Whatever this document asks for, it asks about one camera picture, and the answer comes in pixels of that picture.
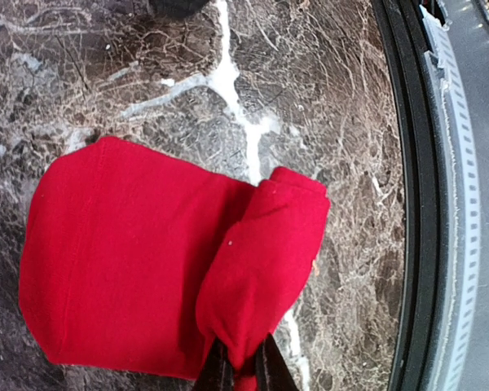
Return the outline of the red sock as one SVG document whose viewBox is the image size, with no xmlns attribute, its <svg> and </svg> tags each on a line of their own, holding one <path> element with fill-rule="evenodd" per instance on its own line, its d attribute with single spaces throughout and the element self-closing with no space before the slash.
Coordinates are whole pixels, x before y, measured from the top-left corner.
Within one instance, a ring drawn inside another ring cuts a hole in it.
<svg viewBox="0 0 489 391">
<path fill-rule="evenodd" d="M 29 209 L 19 304 L 55 364 L 195 379 L 216 340 L 238 390 L 324 239 L 324 185 L 257 186 L 105 137 L 55 160 Z"/>
</svg>

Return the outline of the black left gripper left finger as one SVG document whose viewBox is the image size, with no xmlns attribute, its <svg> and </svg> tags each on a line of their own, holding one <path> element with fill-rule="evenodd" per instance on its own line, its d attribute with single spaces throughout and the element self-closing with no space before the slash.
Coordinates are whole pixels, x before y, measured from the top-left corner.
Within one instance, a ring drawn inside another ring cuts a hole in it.
<svg viewBox="0 0 489 391">
<path fill-rule="evenodd" d="M 234 367 L 228 359 L 227 347 L 216 338 L 193 385 L 193 391 L 233 390 Z"/>
</svg>

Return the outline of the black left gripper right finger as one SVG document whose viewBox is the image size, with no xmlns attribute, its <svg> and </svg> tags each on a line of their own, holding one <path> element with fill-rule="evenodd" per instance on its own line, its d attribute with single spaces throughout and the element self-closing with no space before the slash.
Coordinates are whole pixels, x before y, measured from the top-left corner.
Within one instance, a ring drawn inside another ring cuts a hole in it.
<svg viewBox="0 0 489 391">
<path fill-rule="evenodd" d="M 268 334 L 254 355 L 259 391 L 297 391 L 296 383 L 272 334 Z"/>
</svg>

